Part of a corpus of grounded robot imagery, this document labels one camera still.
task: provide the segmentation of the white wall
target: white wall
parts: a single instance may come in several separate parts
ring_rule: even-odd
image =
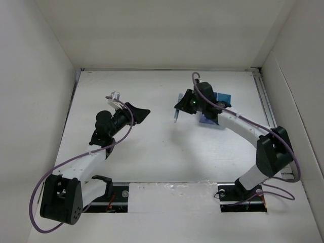
[[[297,0],[262,68],[277,123],[288,129],[324,235],[324,1]]]
[[[36,0],[76,67],[261,66],[295,0]]]
[[[55,162],[75,70],[33,0],[0,1],[0,242],[27,242],[28,202]]]

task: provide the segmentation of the table surface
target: table surface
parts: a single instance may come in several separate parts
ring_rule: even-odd
[[[267,124],[252,73],[200,74],[215,92],[231,94],[240,113]],[[83,72],[56,165],[84,152],[96,114],[112,111],[105,96],[118,91],[122,101],[151,114],[98,171],[115,182],[146,183],[130,184],[129,213],[83,214],[76,225],[49,235],[33,229],[29,242],[322,242],[300,182],[270,181],[296,201],[265,195],[268,213],[220,212],[215,182],[233,182],[245,173],[256,151],[228,129],[199,124],[198,116],[180,113],[175,124],[173,106],[186,89],[192,89],[190,71]],[[55,225],[39,213],[36,220],[44,229]]]

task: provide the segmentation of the blue box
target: blue box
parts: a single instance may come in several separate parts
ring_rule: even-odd
[[[228,104],[231,103],[231,95],[214,92],[214,96],[215,96],[217,101],[225,101]],[[200,123],[205,123],[205,124],[217,125],[215,122],[207,119],[203,114],[201,114],[199,122]]]

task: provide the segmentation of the robotic arm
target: robotic arm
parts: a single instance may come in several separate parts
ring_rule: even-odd
[[[112,93],[119,99],[119,93]],[[89,142],[87,151],[94,151],[115,144],[113,136],[126,125],[131,124],[128,109],[121,108],[117,103],[109,101],[116,109],[112,116],[107,110],[100,111],[96,116],[95,131]],[[140,124],[150,110],[139,109],[130,103],[125,104],[132,112],[134,123]],[[110,198],[112,195],[112,179],[93,175],[93,171],[110,156],[113,147],[89,156],[79,158],[59,175],[51,174],[45,181],[40,215],[67,224],[75,224],[82,213],[83,207],[98,197]]]
[[[239,119],[238,115],[234,115],[237,112],[230,104],[217,101],[213,88],[209,83],[201,82],[199,79],[196,79],[195,82],[199,91],[220,108],[209,104],[195,89],[188,89],[174,108],[189,114],[196,114],[197,111],[201,111],[207,119],[231,129],[253,144],[257,150],[256,164],[235,181],[231,192],[237,201],[245,200],[255,193],[260,183],[273,177],[293,159],[278,139],[267,131]],[[279,135],[291,148],[287,131],[284,128],[277,127],[271,130]]]

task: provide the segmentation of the red wire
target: red wire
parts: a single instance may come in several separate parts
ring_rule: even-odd
[[[108,209],[110,209],[111,202],[113,201],[113,199],[115,198],[115,196],[116,196],[116,192],[113,193],[112,198],[111,198],[108,206],[106,207],[106,212],[108,211]]]

